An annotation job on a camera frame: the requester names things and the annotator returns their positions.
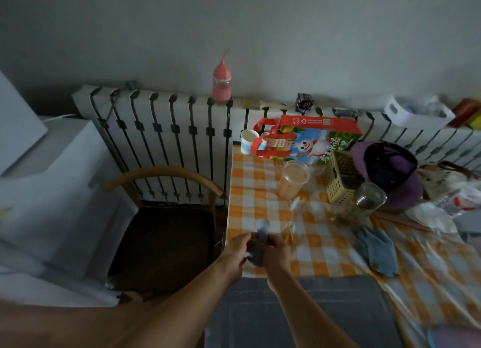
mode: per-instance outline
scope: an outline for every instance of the black chair seat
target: black chair seat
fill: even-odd
[[[212,263],[213,243],[213,216],[206,210],[141,208],[120,242],[107,285],[121,291],[177,291]]]

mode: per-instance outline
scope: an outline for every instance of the white radiator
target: white radiator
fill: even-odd
[[[73,98],[82,116],[93,120],[122,171],[154,164],[178,165],[212,179],[227,195],[232,142],[240,141],[241,131],[252,128],[259,119],[283,114],[277,109],[244,109],[241,99],[233,99],[230,106],[219,106],[207,96],[92,85],[83,86]],[[299,115],[293,110],[287,114]],[[310,116],[321,114],[335,117],[327,107],[312,109]],[[448,160],[470,169],[481,166],[481,131],[467,127],[407,129],[393,125],[376,111],[360,115],[357,124],[363,132],[361,140],[397,143],[420,162]],[[145,201],[208,203],[207,190],[192,181],[148,178],[136,181],[134,186]]]

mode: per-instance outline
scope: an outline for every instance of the wooden chair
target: wooden chair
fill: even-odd
[[[130,182],[147,177],[180,177],[209,190],[209,210],[201,207],[144,206]],[[224,191],[189,169],[156,165],[102,183],[104,191],[122,186],[139,211],[132,219],[110,266],[107,285],[119,291],[174,292],[207,268],[213,259],[215,198]]]

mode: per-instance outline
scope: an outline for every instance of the orange and white tablecloth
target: orange and white tablecloth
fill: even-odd
[[[328,203],[323,168],[294,200],[276,195],[282,162],[246,156],[234,145],[230,180],[227,241],[255,231],[256,220],[270,221],[270,232],[291,245],[295,276],[373,275],[389,294],[407,346],[427,346],[426,330],[435,324],[461,324],[481,329],[481,258],[457,234],[422,232],[371,217],[394,242],[400,276],[372,272],[353,245],[347,225],[335,225],[336,205]],[[266,271],[244,264],[244,277]]]

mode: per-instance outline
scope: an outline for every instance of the curved wooden backrest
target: curved wooden backrest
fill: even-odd
[[[102,183],[102,189],[106,192],[113,190],[115,187],[122,186],[125,192],[129,195],[132,201],[137,207],[143,207],[139,196],[135,192],[134,188],[130,185],[130,182],[147,177],[180,177],[185,178],[196,183],[200,183],[202,186],[209,190],[209,207],[213,214],[215,214],[215,197],[224,198],[224,191],[217,186],[213,181],[207,177],[191,171],[190,169],[177,167],[174,165],[154,165],[147,168],[139,168],[127,173],[123,173],[117,178]]]

